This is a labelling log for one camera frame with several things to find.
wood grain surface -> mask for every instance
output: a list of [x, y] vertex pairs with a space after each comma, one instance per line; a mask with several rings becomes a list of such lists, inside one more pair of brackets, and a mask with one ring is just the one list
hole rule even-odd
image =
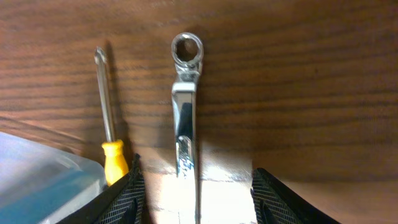
[[103, 164], [94, 49], [154, 223], [177, 223], [172, 39], [194, 32], [203, 223], [256, 223], [263, 167], [343, 223], [398, 223], [398, 2], [0, 2], [0, 131]]

phillips screwdriver tip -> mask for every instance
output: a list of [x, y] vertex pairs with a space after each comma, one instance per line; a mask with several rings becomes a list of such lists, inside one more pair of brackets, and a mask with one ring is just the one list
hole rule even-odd
[[94, 53], [95, 64], [99, 65], [100, 61], [106, 63], [106, 55], [101, 47], [97, 47]]

chrome wrench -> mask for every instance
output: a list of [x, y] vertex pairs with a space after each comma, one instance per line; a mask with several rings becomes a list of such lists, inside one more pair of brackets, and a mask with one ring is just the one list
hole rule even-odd
[[[189, 60], [178, 56], [179, 43], [193, 40], [197, 54]], [[203, 44], [194, 34], [185, 32], [172, 42], [177, 78], [172, 87], [175, 149], [177, 152], [178, 204], [180, 224], [199, 223], [198, 169], [195, 145], [195, 97], [201, 75]]]

yellow screwdriver handle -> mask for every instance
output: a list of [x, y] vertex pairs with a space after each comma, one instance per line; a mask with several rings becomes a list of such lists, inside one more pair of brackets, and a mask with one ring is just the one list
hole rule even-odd
[[105, 152], [105, 177], [108, 186], [114, 184], [129, 172], [126, 160], [123, 156], [123, 142], [105, 142], [102, 144]]

